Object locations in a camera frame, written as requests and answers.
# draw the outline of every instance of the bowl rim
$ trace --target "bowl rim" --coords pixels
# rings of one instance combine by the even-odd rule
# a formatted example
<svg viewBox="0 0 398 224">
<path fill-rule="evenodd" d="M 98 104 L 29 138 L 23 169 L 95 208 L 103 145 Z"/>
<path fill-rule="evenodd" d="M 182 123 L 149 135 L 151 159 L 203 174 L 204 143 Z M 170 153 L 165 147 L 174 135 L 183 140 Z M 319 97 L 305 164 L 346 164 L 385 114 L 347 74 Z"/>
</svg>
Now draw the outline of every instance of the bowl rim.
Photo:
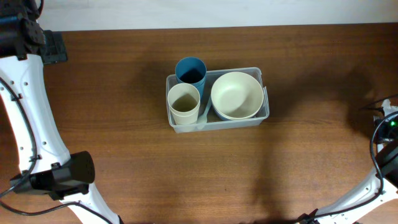
<svg viewBox="0 0 398 224">
<path fill-rule="evenodd" d="M 234 118 L 234 117 L 228 116 L 228 115 L 222 113 L 219 109 L 217 109 L 217 106 L 214 104 L 214 100 L 213 100 L 213 87 L 214 87 L 214 85 L 215 85 L 217 82 L 220 82 L 220 78 L 221 78 L 221 77 L 223 77 L 223 76 L 225 76 L 225 75 L 228 75 L 228 74 L 231 74 L 231 73 L 240 73 L 240 74 L 242 74 L 242 75 L 245 75 L 245 76 L 247 76 L 247 77 L 252 78 L 252 79 L 257 83 L 257 86 L 258 86 L 259 89 L 261 90 L 261 99 L 262 99 L 262 100 L 261 100 L 261 104 L 258 106 L 257 110 L 256 110 L 253 114 L 250 114 L 249 116 L 245 116 L 245 117 L 242 117 L 242 118 Z M 217 112 L 218 112 L 220 115 L 222 115 L 224 118 L 230 119 L 230 120 L 248 119 L 248 118 L 252 118 L 253 116 L 255 116 L 255 115 L 258 113 L 258 111 L 261 109 L 261 106 L 262 106 L 262 104 L 264 103 L 264 89 L 263 89 L 263 87 L 261 86 L 261 84 L 258 82 L 258 80 L 256 80 L 253 76 L 251 76 L 251 75 L 249 75 L 249 74 L 247 74 L 247 73 L 244 73 L 244 72 L 228 72 L 228 73 L 225 73 L 224 75 L 218 77 L 217 80 L 214 82 L 213 86 L 211 87 L 210 98 L 211 98 L 211 102 L 212 102 L 212 104 L 213 104 L 214 109 L 217 110 Z"/>
</svg>

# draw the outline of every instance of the wall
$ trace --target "wall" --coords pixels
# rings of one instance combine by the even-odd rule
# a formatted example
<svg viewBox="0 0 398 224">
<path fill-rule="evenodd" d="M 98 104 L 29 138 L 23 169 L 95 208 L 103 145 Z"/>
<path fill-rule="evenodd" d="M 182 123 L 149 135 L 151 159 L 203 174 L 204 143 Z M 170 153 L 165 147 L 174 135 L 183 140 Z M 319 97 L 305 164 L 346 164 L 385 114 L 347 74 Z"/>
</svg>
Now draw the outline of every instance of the wall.
<svg viewBox="0 0 398 224">
<path fill-rule="evenodd" d="M 398 22 L 398 0 L 46 0 L 44 29 Z"/>
</svg>

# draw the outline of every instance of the bowl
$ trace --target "bowl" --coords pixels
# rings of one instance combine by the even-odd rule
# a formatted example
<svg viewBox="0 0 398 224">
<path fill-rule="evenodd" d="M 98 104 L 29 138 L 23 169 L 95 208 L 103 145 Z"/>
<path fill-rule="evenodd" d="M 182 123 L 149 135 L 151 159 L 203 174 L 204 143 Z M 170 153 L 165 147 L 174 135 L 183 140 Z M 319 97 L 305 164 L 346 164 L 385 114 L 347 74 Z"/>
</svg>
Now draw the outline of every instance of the bowl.
<svg viewBox="0 0 398 224">
<path fill-rule="evenodd" d="M 211 101 L 222 120 L 247 119 L 260 110 L 264 94 L 262 86 L 252 76 L 229 72 L 214 82 Z"/>
</svg>

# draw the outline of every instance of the wooden table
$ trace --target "wooden table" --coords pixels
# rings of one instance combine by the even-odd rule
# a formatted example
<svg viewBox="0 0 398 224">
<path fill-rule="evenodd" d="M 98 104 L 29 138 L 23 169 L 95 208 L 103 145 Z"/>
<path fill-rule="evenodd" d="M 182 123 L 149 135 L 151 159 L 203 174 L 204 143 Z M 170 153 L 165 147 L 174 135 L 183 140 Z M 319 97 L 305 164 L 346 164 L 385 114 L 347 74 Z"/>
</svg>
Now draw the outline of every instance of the wooden table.
<svg viewBox="0 0 398 224">
<path fill-rule="evenodd" d="M 125 223 L 229 223 L 297 218 L 352 189 L 372 168 L 373 113 L 398 89 L 398 24 L 66 32 L 69 61 L 45 67 L 58 130 L 89 151 L 96 184 Z M 179 59 L 209 70 L 259 67 L 271 116 L 260 126 L 176 134 L 165 79 Z M 18 173 L 0 110 L 0 186 Z M 55 205 L 10 194 L 21 210 Z M 398 201 L 363 223 L 396 223 Z M 2 223 L 77 223 L 69 209 Z"/>
</svg>

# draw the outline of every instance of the beige cup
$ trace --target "beige cup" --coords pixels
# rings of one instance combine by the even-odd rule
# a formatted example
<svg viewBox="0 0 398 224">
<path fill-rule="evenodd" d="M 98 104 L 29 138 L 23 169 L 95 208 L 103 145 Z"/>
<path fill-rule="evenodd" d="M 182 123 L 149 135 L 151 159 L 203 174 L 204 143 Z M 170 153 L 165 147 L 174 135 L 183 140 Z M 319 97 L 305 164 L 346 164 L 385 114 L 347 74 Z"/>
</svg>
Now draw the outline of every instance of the beige cup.
<svg viewBox="0 0 398 224">
<path fill-rule="evenodd" d="M 175 124 L 194 124 L 198 121 L 199 91 L 191 84 L 179 83 L 170 89 L 167 103 Z"/>
</svg>

